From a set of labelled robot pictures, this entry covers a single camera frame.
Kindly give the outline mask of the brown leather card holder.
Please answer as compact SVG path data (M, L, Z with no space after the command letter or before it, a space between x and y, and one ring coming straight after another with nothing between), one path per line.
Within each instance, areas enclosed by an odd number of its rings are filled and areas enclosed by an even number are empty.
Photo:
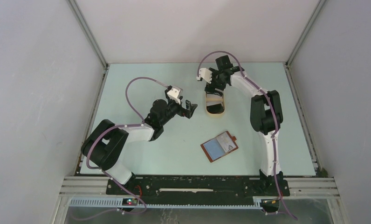
M236 142L237 141L236 137L233 136L233 135L231 135L231 136L232 136L233 140ZM228 155L228 154L230 154L230 153L227 153L227 154L224 153L223 149L221 148L221 146L217 142L216 137L214 137L214 138L212 138L212 139L210 139L210 140L208 140L208 141L206 141L206 142L204 142L204 143L202 143L200 145L200 147L202 148L203 152L205 153L205 155L207 156L208 160L211 163L214 162L214 161L216 161L216 160L218 160L218 159L220 159L220 158L222 158L222 157L224 157L224 156L226 156L226 155Z

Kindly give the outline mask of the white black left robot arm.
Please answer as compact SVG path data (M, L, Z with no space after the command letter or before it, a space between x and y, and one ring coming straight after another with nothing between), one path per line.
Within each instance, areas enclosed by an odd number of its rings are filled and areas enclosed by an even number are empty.
M117 188L123 194L134 191L134 173L119 161L123 147L137 141L154 141L164 131L164 125L176 115L190 119L198 107L190 101L185 107L173 99L155 100L150 112L141 124L115 125L108 119L102 120L85 140L81 153L90 169L99 169L116 180Z

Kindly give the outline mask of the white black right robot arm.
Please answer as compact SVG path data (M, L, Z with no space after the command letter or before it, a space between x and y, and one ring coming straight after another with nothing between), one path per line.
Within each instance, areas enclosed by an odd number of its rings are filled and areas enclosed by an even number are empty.
M197 71L197 80L206 82L206 112L213 116L224 113L224 90L227 86L240 90L250 98L250 124L264 141L259 189L261 193L271 195L282 178L277 149L277 136L283 122L280 94L276 90L268 91L260 87L247 76L243 67L231 63L229 55L215 61L215 69L199 66Z

